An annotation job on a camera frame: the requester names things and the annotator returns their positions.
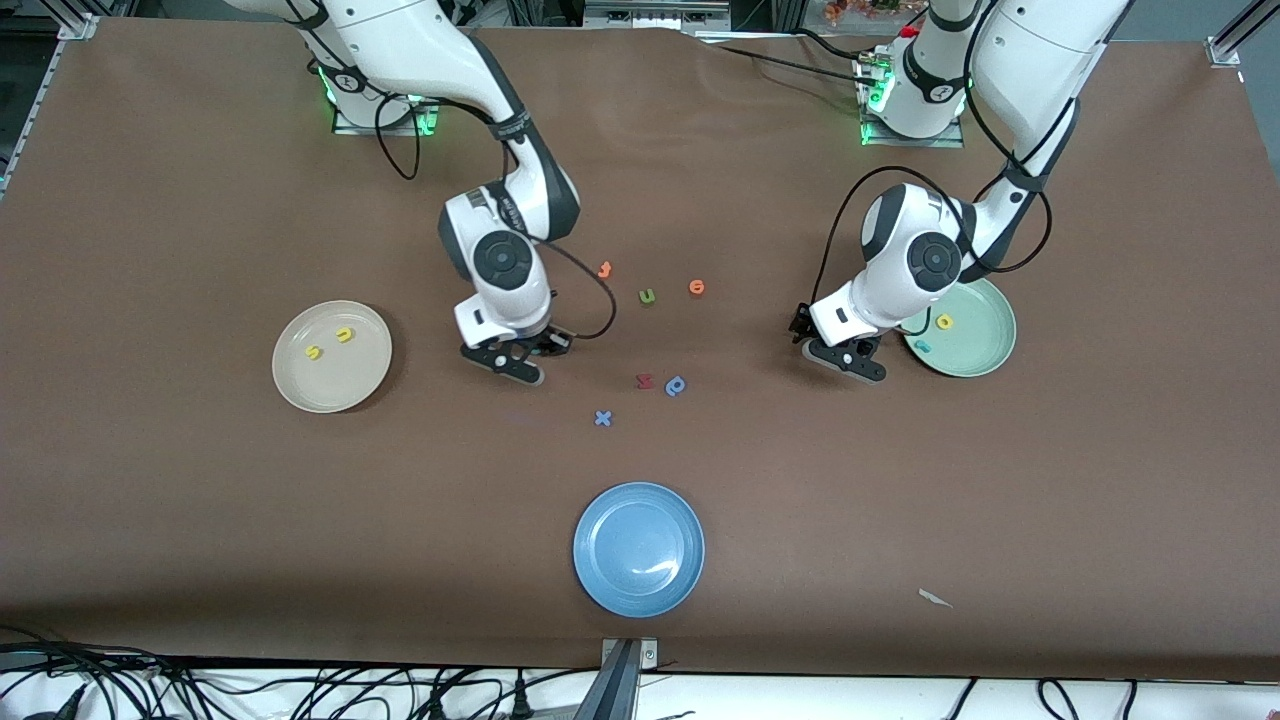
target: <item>white surface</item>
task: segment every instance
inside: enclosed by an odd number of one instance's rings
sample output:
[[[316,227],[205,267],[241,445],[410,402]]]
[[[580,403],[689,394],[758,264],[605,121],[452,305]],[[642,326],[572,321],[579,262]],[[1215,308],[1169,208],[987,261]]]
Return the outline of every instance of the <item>white surface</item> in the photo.
[[[375,679],[389,673],[380,670],[360,679]],[[531,679],[545,671],[526,673]],[[216,679],[227,687],[248,688],[274,678],[314,676],[314,671],[197,671],[198,678]],[[0,687],[8,687],[19,675],[6,673]],[[430,679],[434,673],[419,670],[416,679]],[[513,671],[492,671],[476,678],[499,678],[504,691],[511,688]],[[535,685],[529,701],[535,710],[562,707],[581,701],[590,687],[591,673],[570,675]],[[641,680],[636,720],[658,720],[694,711],[690,720],[941,720],[947,717],[964,688],[963,679],[914,678],[780,678],[718,675],[645,675]],[[73,678],[35,678],[0,701],[0,720],[19,720],[35,712],[55,711],[81,682]],[[1128,685],[1123,682],[1064,682],[1082,720],[1117,720]],[[310,684],[271,688],[247,697],[211,694],[236,717],[244,720],[284,720],[310,691]],[[325,698],[311,717],[329,717],[358,689],[342,688]],[[404,717],[412,702],[408,688],[378,691],[392,703],[392,717]],[[452,720],[466,720],[492,700],[490,685],[460,687],[445,696],[445,712]],[[1050,692],[1051,701],[1056,696]],[[419,691],[417,702],[425,700]],[[166,708],[174,714],[177,703],[170,694]],[[502,710],[509,711],[507,701]],[[1066,715],[1065,707],[1057,706]],[[1270,711],[1280,708],[1280,688],[1275,685],[1225,685],[1208,683],[1142,683],[1132,720],[1266,720]],[[122,710],[120,720],[134,720],[137,712]],[[352,720],[385,720],[379,703],[356,707],[344,717]],[[961,720],[1050,720],[1036,697],[1034,680],[982,680],[974,688],[960,715]],[[108,720],[99,691],[86,693],[78,720]]]
[[[339,342],[337,333],[353,337]],[[307,356],[307,347],[320,357]],[[392,333],[383,318],[351,300],[330,300],[294,318],[271,354],[271,377],[280,395],[308,413],[338,413],[355,407],[383,383],[392,364]]]

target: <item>white plate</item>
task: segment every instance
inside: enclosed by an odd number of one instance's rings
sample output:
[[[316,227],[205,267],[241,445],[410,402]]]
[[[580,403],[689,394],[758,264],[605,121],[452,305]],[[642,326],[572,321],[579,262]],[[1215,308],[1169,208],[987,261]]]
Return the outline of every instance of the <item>white plate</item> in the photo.
[[[338,331],[351,328],[347,342]],[[307,356],[308,347],[320,357]],[[294,407],[307,413],[338,413],[355,407],[383,383],[392,365],[392,333],[367,305],[330,300],[293,319],[271,355],[275,387]]]

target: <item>brown table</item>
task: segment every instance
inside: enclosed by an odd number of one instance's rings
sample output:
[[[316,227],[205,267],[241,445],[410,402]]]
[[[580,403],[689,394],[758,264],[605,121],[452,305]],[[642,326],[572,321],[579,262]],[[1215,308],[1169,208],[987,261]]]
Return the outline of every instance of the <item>brown table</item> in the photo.
[[[174,653],[564,666],[644,634],[685,669],[1275,678],[1280,192],[1234,72],[1114,46],[1055,240],[997,279],[1012,359],[956,380],[891,341],[868,387],[787,320],[851,182],[904,163],[972,193],[1000,165],[973,127],[963,151],[861,147],[847,86],[673,32],[483,36],[581,188],[563,246],[621,301],[540,388],[457,355],[471,290],[435,219],[499,172],[479,123],[447,110],[406,183],[328,132],[287,27],[104,20],[67,50],[0,204],[6,618]],[[598,288],[548,265],[558,320],[595,327]],[[396,363],[307,415],[271,347],[338,297],[385,315]],[[635,479],[708,542],[648,621],[570,559],[586,503]]]

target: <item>plate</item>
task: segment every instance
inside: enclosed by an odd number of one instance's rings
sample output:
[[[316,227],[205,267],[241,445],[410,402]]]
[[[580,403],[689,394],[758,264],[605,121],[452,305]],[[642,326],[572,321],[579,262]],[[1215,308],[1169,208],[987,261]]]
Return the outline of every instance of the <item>plate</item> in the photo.
[[[938,328],[938,318],[951,318],[951,329]],[[902,323],[914,333],[924,323],[920,313]],[[904,337],[922,363],[956,378],[977,378],[1004,365],[1014,352],[1018,323],[1009,300],[991,281],[982,278],[956,284],[933,304],[924,334]]]
[[[573,566],[591,600],[623,618],[680,605],[703,574],[705,543],[694,509],[654,483],[614,486],[577,523]]]
[[[339,340],[342,331],[351,332],[347,342]],[[387,323],[372,307],[351,300],[308,307],[284,328],[271,354],[276,389],[307,413],[338,413],[360,405],[383,383],[390,365]]]

